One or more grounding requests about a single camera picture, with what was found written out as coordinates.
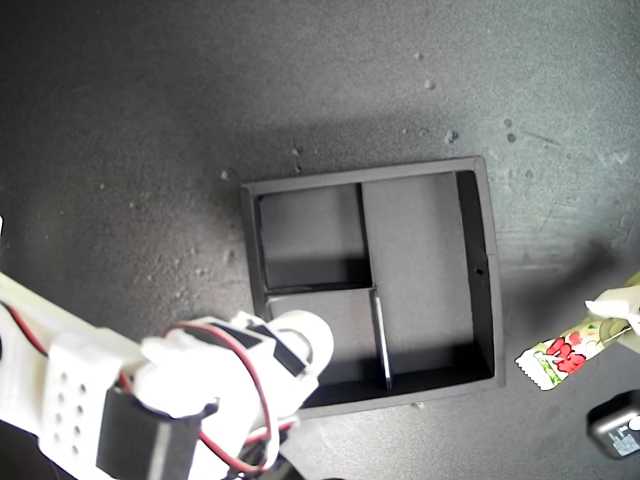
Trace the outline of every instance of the wire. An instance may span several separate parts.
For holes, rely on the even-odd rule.
[[[280,438],[277,434],[277,429],[275,427],[275,418],[272,415],[272,412],[269,410],[269,405],[267,403],[267,398],[264,393],[264,389],[262,388],[262,383],[260,382],[260,377],[258,372],[256,371],[253,362],[249,358],[247,349],[238,342],[234,337],[229,335],[227,332],[222,330],[219,327],[214,325],[203,325],[203,324],[195,324],[189,322],[180,322],[175,325],[170,326],[164,333],[166,336],[171,330],[175,329],[183,329],[189,333],[189,330],[199,330],[201,332],[206,332],[216,339],[223,342],[229,349],[236,354],[238,359],[244,364],[247,372],[251,376],[251,380],[256,387],[258,392],[258,396],[260,397],[260,403],[262,405],[262,410],[265,418],[265,435],[263,438],[267,439],[267,454],[263,462],[258,465],[249,465],[242,460],[235,458],[229,455],[226,451],[224,451],[218,444],[216,444],[213,440],[211,440],[204,432],[200,432],[200,440],[222,460],[226,463],[230,468],[238,470],[244,473],[261,473],[269,468],[275,463],[278,458],[278,452],[280,449]]]
[[[38,337],[36,337],[36,335],[33,333],[33,330],[31,330],[29,325],[27,325],[27,323],[24,321],[24,319],[22,318],[22,315],[20,315],[15,308],[7,305],[4,302],[0,302],[0,305],[2,305],[7,310],[7,312],[13,319],[13,321],[16,323],[20,331],[23,333],[23,335],[26,337],[29,343],[33,346],[33,348],[35,348],[43,356],[48,358],[49,353],[47,352],[47,349],[44,348],[44,345],[42,345],[42,342],[38,340]],[[130,392],[131,379],[123,370],[121,370],[120,373],[118,374],[118,379],[120,381],[120,384],[122,385],[123,390],[125,392]]]
[[[278,424],[279,432],[286,432],[287,430],[291,430],[293,427],[297,426],[300,423],[298,417],[289,417],[280,421]],[[251,445],[252,443],[259,442],[260,440],[264,440],[267,438],[267,428],[260,427],[249,434],[247,439],[244,441],[245,445]]]
[[[22,331],[23,335],[27,338],[33,348],[38,350],[45,357],[48,357],[49,354],[47,353],[47,349],[44,348],[40,340],[38,340],[38,337],[34,335],[33,331],[25,323],[25,321],[22,319],[22,316],[16,311],[16,309],[4,302],[0,302],[0,305],[2,305],[7,310],[9,315],[11,315],[11,318],[13,318],[13,321],[16,323],[16,325],[18,325],[18,328]]]

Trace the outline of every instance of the black object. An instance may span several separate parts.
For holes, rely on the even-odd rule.
[[[120,389],[107,392],[96,465],[119,480],[185,480],[201,416],[173,419],[144,408]]]
[[[242,207],[256,313],[308,310],[334,334],[304,415],[503,384],[482,158],[252,183]]]
[[[284,344],[284,342],[280,340],[275,333],[271,331],[267,325],[256,325],[249,327],[249,330],[266,335],[267,337],[271,337],[275,340],[276,347],[273,351],[273,356],[289,371],[291,375],[297,377],[304,371],[304,363],[289,349],[289,347]]]
[[[640,452],[640,390],[616,395],[591,410],[587,433],[611,458]]]

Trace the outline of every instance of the black tray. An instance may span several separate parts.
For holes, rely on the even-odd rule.
[[[304,416],[504,384],[496,242],[484,160],[244,185],[256,314],[318,314],[333,359]]]

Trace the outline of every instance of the candy wrapper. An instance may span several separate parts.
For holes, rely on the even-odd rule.
[[[541,390],[551,390],[629,330],[627,320],[587,317],[558,338],[526,350],[516,364]]]

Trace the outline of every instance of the robotic arm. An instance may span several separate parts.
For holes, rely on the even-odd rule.
[[[79,480],[260,473],[333,353],[327,324],[293,311],[181,322],[140,344],[0,274],[0,420],[33,433]],[[264,441],[261,460],[238,458]]]

